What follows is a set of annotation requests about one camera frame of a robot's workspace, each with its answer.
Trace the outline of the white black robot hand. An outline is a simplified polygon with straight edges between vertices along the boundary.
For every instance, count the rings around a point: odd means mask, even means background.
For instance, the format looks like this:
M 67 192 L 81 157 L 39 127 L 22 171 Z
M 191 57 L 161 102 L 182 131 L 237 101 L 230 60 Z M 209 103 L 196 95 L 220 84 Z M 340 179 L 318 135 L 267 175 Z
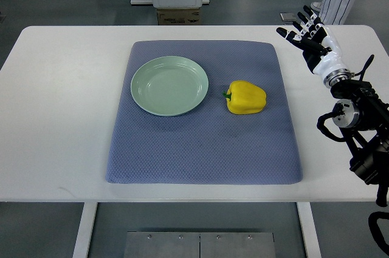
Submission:
M 300 23 L 293 23 L 295 30 L 276 29 L 277 33 L 296 48 L 302 50 L 311 73 L 318 75 L 323 84 L 330 88 L 342 80 L 351 79 L 354 74 L 343 62 L 340 46 L 330 29 L 308 6 L 297 14 Z

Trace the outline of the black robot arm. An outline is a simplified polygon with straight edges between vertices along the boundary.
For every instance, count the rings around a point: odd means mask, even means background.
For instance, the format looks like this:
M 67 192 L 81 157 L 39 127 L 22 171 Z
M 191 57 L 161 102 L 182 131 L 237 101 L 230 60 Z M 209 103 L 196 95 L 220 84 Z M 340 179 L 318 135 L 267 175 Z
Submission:
M 337 99 L 331 112 L 318 118 L 317 128 L 326 137 L 344 142 L 352 158 L 350 171 L 367 185 L 378 185 L 376 204 L 387 206 L 388 104 L 363 77 L 374 55 L 358 73 L 331 72 L 324 83 Z

